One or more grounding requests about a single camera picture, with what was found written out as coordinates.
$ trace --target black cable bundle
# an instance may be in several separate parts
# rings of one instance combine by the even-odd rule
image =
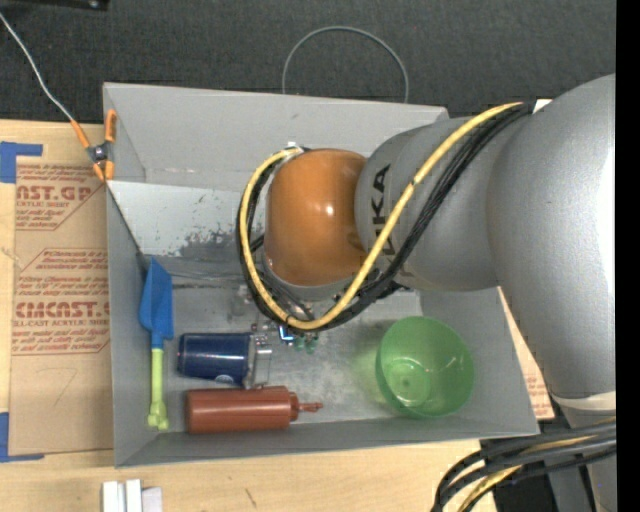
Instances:
[[[512,468],[515,471],[490,482],[460,512],[470,511],[485,494],[505,480],[513,485],[528,478],[593,464],[615,455],[616,449],[615,418],[589,427],[569,428],[532,438],[498,441],[489,448],[468,455],[447,471],[436,491],[431,512],[442,512],[445,505],[467,485],[503,470]],[[484,467],[461,476],[467,468],[481,461],[485,461]],[[540,462],[545,462],[545,467],[537,467]]]
[[[407,236],[406,240],[402,244],[402,247],[396,254],[393,261],[390,263],[389,267],[381,272],[380,270],[374,270],[370,273],[370,275],[365,280],[365,284],[360,288],[357,293],[356,301],[347,307],[344,311],[342,311],[336,318],[332,321],[328,322],[324,326],[316,329],[314,332],[320,332],[328,329],[333,329],[342,325],[354,317],[362,313],[367,307],[373,304],[376,300],[387,297],[393,294],[395,291],[404,288],[400,284],[394,281],[394,278],[398,271],[402,268],[404,263],[409,258],[409,255],[415,248],[418,240],[423,235],[429,223],[433,219],[435,213],[438,211],[438,208],[444,201],[447,194],[451,191],[458,178],[462,175],[465,169],[468,167],[469,163],[478,155],[478,153],[502,130],[504,130],[507,126],[511,125],[514,121],[522,118],[530,114],[532,111],[532,105],[530,104],[517,104],[512,108],[501,112],[494,116],[493,118],[485,121],[481,126],[474,129],[467,137],[465,142],[461,145],[461,147],[456,152],[455,156],[451,159],[449,164],[447,164],[444,172],[438,179],[433,191],[429,195],[429,198],[425,202],[420,215],[416,219],[412,230]],[[251,227],[253,224],[253,216],[255,213],[255,208],[260,196],[260,192],[265,186],[269,176],[275,170],[275,165],[268,169],[258,180],[255,185],[255,188],[252,191],[250,203],[249,203],[249,215],[247,217],[247,231],[251,233]],[[236,228],[239,229],[239,214]],[[258,237],[256,240],[251,242],[251,251],[255,252],[262,245],[263,238]],[[237,240],[238,245],[238,253],[242,254],[242,250],[240,247],[240,241]],[[270,318],[276,323],[282,323],[282,320],[278,318],[267,306],[264,302],[263,298],[258,293],[255,285],[252,283],[249,278],[249,273],[247,269],[246,262],[244,258],[240,258],[243,274],[245,280],[249,285],[249,290],[255,301],[258,309],[261,313],[263,313],[266,317]],[[303,311],[307,319],[313,319],[312,312],[299,300],[292,296],[292,294],[286,290],[283,286],[277,285],[273,279],[269,279],[269,277],[263,272],[260,274],[261,279],[269,289],[270,293],[277,300],[279,297],[285,298],[290,305],[295,305],[299,310]],[[295,316],[294,312],[291,308],[283,308],[291,313],[291,316]],[[302,334],[304,331],[302,329],[296,329],[289,327],[292,333]]]

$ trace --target green cup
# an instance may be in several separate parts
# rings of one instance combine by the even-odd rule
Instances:
[[[462,338],[433,318],[412,316],[385,333],[376,356],[378,387],[388,403],[413,418],[451,414],[467,401],[473,361]]]

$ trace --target black floor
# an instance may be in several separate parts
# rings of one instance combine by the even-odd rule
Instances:
[[[287,55],[330,25],[366,30],[404,62],[409,102],[451,116],[555,98],[616,71],[615,0],[112,0],[105,12],[0,0],[52,92],[102,120],[105,81],[281,92]],[[319,35],[295,54],[288,92],[402,101],[389,53],[358,35]],[[64,120],[0,26],[0,118]],[[497,494],[503,512],[554,510],[544,479]]]

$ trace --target toy shovel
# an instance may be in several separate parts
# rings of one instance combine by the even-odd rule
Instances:
[[[162,389],[164,340],[173,338],[173,284],[171,275],[151,258],[142,291],[140,323],[151,332],[151,407],[147,423],[167,430],[169,420]]]

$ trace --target gray wire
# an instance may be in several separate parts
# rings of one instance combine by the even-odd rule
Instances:
[[[300,39],[300,41],[298,41],[295,44],[295,46],[289,52],[289,55],[287,56],[287,60],[284,63],[284,69],[282,70],[282,94],[286,94],[287,71],[289,69],[289,64],[291,63],[291,59],[293,58],[293,54],[312,37],[315,37],[318,34],[323,34],[325,32],[339,32],[339,31],[351,32],[354,34],[359,34],[361,36],[364,36],[368,39],[371,39],[372,41],[382,46],[393,57],[393,60],[396,61],[396,63],[398,64],[398,67],[400,68],[400,71],[402,72],[402,77],[404,79],[404,103],[408,103],[409,102],[409,75],[407,74],[407,69],[404,67],[402,60],[400,60],[400,57],[398,57],[398,54],[394,52],[393,49],[387,43],[385,43],[382,39],[374,36],[373,34],[370,34],[369,32],[366,32],[359,28],[344,27],[341,25],[332,25],[330,27],[323,27],[323,28],[314,30],[313,32],[309,32],[306,36],[304,36],[302,39]]]
[[[4,23],[4,26],[9,31],[9,34],[11,34],[11,36],[15,39],[16,43],[18,43],[18,46],[20,46],[20,48],[26,55],[27,60],[29,61],[29,64],[31,64],[31,67],[33,68],[33,72],[36,74],[36,77],[38,78],[38,82],[40,82],[40,87],[42,87],[42,90],[44,91],[44,93],[52,101],[52,103],[56,107],[58,107],[60,111],[69,119],[69,121],[74,121],[73,116],[69,113],[69,111],[66,108],[64,108],[64,105],[60,103],[60,101],[53,94],[51,94],[51,91],[49,91],[47,85],[44,83],[44,80],[42,79],[42,75],[40,75],[40,71],[38,71],[38,67],[36,66],[36,63],[33,61],[33,57],[31,57],[31,54],[29,53],[29,50],[27,50],[27,47],[22,42],[22,39],[20,39],[20,36],[18,36],[15,30],[11,28],[11,25],[9,25],[9,22],[3,16],[2,12],[0,12],[0,21]]]

